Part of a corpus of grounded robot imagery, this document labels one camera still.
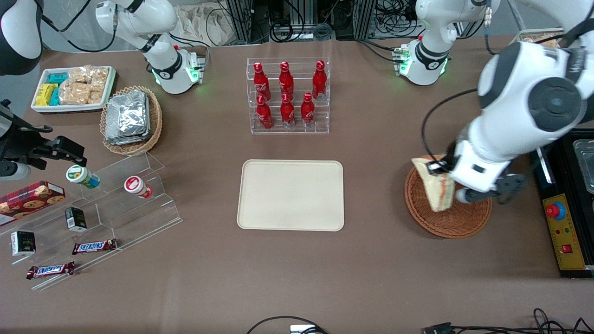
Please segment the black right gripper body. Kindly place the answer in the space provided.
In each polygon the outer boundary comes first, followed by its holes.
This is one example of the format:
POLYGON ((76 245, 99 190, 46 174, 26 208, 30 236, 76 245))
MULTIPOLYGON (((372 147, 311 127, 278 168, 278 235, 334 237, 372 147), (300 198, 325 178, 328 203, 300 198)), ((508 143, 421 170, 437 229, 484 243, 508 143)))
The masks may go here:
POLYGON ((18 170, 33 167, 46 169, 47 161, 65 160, 86 166, 84 147, 65 136, 45 139, 44 133, 51 133, 49 126, 34 127, 24 120, 15 118, 1 136, 1 169, 18 170))

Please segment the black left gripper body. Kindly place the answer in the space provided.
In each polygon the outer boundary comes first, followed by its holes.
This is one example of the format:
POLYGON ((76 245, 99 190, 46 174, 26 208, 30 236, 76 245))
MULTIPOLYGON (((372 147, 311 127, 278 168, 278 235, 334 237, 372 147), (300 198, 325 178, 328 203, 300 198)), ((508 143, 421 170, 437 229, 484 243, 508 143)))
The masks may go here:
POLYGON ((495 198, 499 204, 507 204, 524 189, 526 174, 507 173, 510 162, 496 162, 481 158, 468 141, 450 144, 447 154, 440 159, 430 155, 426 164, 433 175, 448 174, 462 185, 456 191, 456 199, 470 204, 487 198, 495 198))

